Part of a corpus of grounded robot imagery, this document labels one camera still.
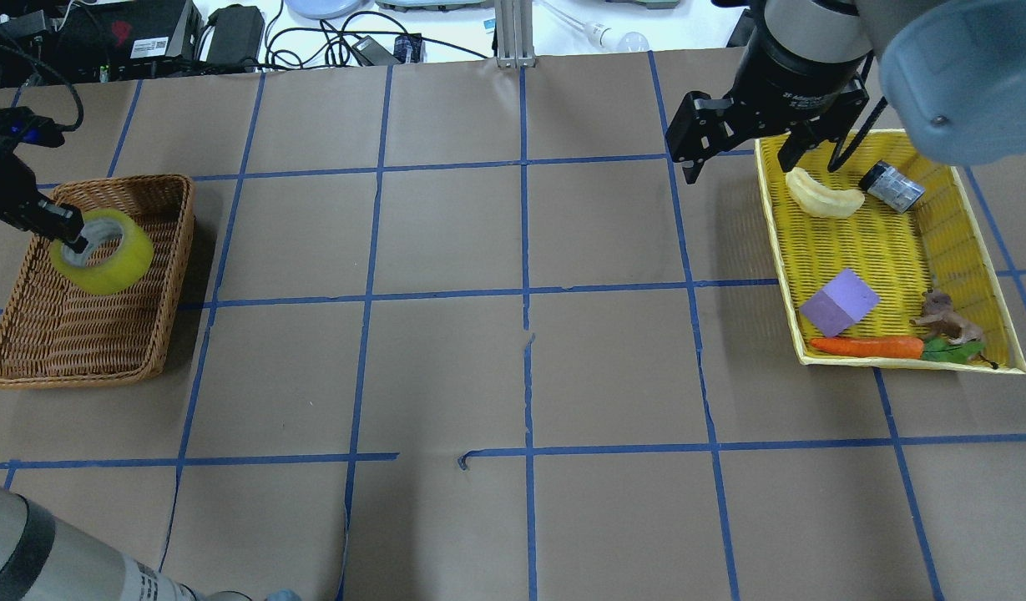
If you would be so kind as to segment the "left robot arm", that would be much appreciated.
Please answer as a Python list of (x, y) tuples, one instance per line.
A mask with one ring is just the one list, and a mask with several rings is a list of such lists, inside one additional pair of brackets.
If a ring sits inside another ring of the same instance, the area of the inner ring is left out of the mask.
[[(0, 221), (53, 242), (51, 261), (85, 292), (129, 288), (154, 247), (115, 210), (85, 215), (39, 193), (34, 175), (0, 139)], [(39, 503), (0, 486), (0, 600), (200, 600), (202, 593), (81, 532)]]

